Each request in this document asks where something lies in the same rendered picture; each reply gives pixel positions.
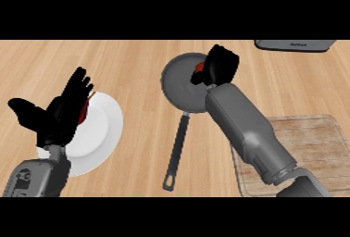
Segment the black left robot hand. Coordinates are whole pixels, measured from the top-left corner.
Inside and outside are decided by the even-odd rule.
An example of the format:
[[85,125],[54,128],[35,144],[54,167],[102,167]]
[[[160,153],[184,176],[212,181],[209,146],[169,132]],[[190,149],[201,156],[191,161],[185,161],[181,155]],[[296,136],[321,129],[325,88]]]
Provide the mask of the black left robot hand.
[[77,67],[64,92],[57,96],[46,109],[23,98],[11,98],[9,107],[20,124],[37,133],[37,146],[67,146],[74,138],[83,107],[94,89],[86,69]]

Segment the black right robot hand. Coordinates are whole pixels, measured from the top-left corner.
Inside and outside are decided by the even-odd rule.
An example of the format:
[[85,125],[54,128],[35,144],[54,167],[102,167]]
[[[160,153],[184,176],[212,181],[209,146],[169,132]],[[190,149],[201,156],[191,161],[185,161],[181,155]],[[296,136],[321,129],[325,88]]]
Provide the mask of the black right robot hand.
[[225,46],[216,44],[204,60],[206,66],[203,72],[194,73],[191,83],[194,85],[204,83],[222,85],[231,83],[240,65],[240,55],[237,55]]

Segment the grey frying pan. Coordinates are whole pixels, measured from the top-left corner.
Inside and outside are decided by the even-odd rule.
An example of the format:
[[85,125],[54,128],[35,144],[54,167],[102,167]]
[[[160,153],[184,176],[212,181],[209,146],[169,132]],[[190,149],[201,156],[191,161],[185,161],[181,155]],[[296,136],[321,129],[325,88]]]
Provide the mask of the grey frying pan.
[[204,83],[200,83],[198,85],[191,83],[195,66],[206,61],[206,58],[207,55],[201,53],[182,54],[170,60],[162,72],[162,91],[172,105],[184,112],[163,182],[163,189],[169,192],[175,190],[176,186],[178,165],[182,155],[191,114],[207,112],[207,86]]

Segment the wooden cutting board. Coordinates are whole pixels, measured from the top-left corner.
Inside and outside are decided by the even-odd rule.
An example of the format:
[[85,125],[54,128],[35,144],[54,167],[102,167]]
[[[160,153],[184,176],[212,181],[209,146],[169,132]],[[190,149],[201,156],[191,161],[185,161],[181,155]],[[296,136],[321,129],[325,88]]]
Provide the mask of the wooden cutting board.
[[[331,115],[302,115],[268,118],[277,138],[309,169],[333,196],[350,197],[350,142]],[[232,150],[238,189],[244,197],[274,197],[294,180],[280,186],[265,185],[255,167]]]

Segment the dark red vegetable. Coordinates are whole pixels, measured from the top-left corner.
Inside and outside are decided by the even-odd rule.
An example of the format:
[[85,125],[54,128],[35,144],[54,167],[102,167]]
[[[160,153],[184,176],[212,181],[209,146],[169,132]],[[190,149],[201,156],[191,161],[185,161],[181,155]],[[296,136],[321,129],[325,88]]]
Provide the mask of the dark red vegetable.
[[97,92],[94,92],[94,93],[89,95],[89,97],[88,97],[88,99],[86,99],[86,101],[85,101],[83,110],[82,110],[82,113],[80,113],[79,125],[82,125],[82,123],[83,123],[85,120],[86,120],[88,108],[89,108],[89,101],[91,101],[91,98],[94,97],[95,93],[97,93]]

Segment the white round plate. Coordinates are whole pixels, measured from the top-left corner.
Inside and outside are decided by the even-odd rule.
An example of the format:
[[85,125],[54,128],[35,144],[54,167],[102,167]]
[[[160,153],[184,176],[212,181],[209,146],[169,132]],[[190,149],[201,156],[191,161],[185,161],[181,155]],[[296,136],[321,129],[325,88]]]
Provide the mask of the white round plate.
[[70,177],[91,172],[108,159],[119,145],[122,132],[123,113],[119,101],[111,95],[97,92],[89,99],[86,119],[66,146],[71,162]]

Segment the dark grey appliance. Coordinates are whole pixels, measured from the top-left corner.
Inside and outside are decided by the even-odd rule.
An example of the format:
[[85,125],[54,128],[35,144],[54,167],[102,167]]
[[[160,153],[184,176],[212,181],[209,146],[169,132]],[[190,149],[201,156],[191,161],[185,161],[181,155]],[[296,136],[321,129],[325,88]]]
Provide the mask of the dark grey appliance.
[[289,52],[327,52],[336,40],[256,40],[257,48]]

